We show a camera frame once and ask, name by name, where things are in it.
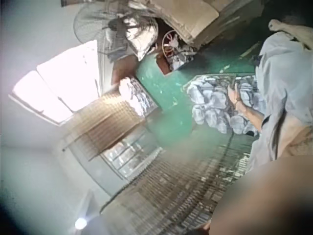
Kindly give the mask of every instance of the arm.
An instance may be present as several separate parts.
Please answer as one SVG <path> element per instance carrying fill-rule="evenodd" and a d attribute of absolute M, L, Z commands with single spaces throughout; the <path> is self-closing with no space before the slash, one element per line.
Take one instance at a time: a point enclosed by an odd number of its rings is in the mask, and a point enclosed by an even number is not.
<path fill-rule="evenodd" d="M 240 98 L 240 93 L 238 92 L 238 86 L 235 84 L 235 89 L 228 87 L 228 96 L 230 101 L 234 104 L 235 109 L 243 113 L 247 119 L 255 126 L 256 129 L 261 133 L 262 132 L 262 121 L 264 115 L 260 112 L 247 107 Z"/>
<path fill-rule="evenodd" d="M 262 121 L 264 119 L 263 114 L 246 106 L 242 101 L 237 102 L 235 108 L 239 112 L 243 113 L 260 133 L 262 132 Z"/>
<path fill-rule="evenodd" d="M 270 31 L 284 31 L 295 37 L 299 42 L 308 46 L 310 50 L 313 50 L 313 28 L 290 25 L 282 23 L 278 20 L 271 20 L 268 24 Z"/>

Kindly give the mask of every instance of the bracelet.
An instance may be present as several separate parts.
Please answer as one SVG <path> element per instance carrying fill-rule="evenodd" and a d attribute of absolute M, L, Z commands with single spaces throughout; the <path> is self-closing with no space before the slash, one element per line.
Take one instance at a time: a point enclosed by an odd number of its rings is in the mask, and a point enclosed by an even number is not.
<path fill-rule="evenodd" d="M 236 102 L 234 103 L 235 109 L 236 109 L 236 104 L 237 104 L 239 101 L 242 101 L 241 98 L 237 98 L 237 99 L 236 99 Z"/>

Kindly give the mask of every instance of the man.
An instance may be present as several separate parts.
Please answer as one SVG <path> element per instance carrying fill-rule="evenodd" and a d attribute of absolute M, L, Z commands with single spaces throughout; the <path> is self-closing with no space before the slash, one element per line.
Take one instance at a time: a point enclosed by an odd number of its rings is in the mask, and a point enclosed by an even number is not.
<path fill-rule="evenodd" d="M 259 130 L 252 145 L 247 172 L 281 157 L 313 153 L 313 29 L 269 23 L 279 31 L 264 42 L 256 67 L 258 89 L 267 104 L 263 115 L 247 107 L 237 84 L 228 87 L 234 107 Z M 208 234 L 210 221 L 187 235 Z"/>

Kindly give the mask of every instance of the window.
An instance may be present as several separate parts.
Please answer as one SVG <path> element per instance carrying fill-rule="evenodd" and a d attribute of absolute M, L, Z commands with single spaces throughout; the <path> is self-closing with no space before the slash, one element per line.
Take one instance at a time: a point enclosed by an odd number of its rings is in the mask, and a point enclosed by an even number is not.
<path fill-rule="evenodd" d="M 138 127 L 101 156 L 119 176 L 131 179 L 146 168 L 160 151 L 154 137 L 145 128 Z"/>
<path fill-rule="evenodd" d="M 37 66 L 14 87 L 14 100 L 61 124 L 100 96 L 97 42 L 71 48 Z"/>

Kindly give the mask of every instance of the bright window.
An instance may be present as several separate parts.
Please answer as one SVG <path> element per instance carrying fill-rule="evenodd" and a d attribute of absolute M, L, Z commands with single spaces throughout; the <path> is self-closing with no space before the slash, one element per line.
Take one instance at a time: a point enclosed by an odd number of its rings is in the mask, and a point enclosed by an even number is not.
<path fill-rule="evenodd" d="M 69 49 L 38 65 L 14 87 L 13 97 L 56 124 L 99 97 L 97 42 Z"/>

